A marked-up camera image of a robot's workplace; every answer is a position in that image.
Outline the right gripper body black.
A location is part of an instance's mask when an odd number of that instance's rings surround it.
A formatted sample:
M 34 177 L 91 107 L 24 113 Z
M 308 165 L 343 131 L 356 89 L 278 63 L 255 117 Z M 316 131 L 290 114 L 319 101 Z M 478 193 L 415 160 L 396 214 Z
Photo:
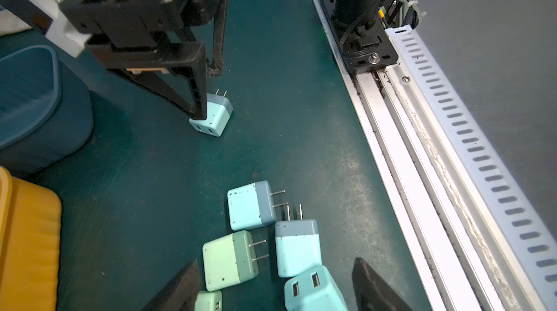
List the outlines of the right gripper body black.
M 167 32 L 213 23 L 220 0 L 1 0 L 2 8 L 72 57 L 94 41 L 149 51 Z

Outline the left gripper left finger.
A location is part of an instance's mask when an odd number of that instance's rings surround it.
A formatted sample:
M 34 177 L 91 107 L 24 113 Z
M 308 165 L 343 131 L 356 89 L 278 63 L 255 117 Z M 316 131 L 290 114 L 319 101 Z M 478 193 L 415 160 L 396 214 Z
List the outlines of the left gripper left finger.
M 196 261 L 190 261 L 142 310 L 194 310 L 200 291 L 199 267 Z

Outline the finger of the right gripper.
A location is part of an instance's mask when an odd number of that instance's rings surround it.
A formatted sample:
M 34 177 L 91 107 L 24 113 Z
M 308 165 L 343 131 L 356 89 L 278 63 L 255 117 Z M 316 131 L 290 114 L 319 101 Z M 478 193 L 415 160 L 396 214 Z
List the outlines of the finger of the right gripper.
M 206 47 L 166 44 L 152 51 L 111 54 L 106 67 L 179 108 L 193 120 L 207 117 Z
M 220 0 L 216 9 L 213 25 L 213 58 L 207 59 L 207 75 L 210 77 L 221 76 L 224 60 L 223 48 L 226 31 L 226 18 L 228 11 L 228 0 Z

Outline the blue plug isolated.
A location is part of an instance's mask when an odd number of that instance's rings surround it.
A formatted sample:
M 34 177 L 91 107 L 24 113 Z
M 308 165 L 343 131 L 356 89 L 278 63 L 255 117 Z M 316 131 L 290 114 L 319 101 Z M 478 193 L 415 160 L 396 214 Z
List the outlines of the blue plug isolated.
M 221 137 L 233 113 L 233 106 L 227 97 L 216 93 L 207 94 L 207 117 L 204 120 L 189 119 L 190 125 L 198 132 Z

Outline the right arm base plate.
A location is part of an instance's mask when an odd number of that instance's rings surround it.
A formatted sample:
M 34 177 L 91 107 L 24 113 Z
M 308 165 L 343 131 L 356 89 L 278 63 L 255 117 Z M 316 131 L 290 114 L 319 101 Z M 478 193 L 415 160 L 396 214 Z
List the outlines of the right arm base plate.
M 334 22 L 336 0 L 319 0 L 326 17 L 333 39 L 338 48 L 344 30 Z M 390 42 L 379 18 L 372 26 L 359 25 L 342 45 L 340 51 L 342 61 L 350 75 L 382 70 L 397 63 L 399 56 Z

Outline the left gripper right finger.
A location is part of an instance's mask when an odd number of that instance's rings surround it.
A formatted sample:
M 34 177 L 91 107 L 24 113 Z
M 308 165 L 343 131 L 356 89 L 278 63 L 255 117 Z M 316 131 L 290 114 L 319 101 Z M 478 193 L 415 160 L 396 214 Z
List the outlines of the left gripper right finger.
M 352 284 L 359 311 L 412 311 L 400 295 L 361 257 L 355 259 Z

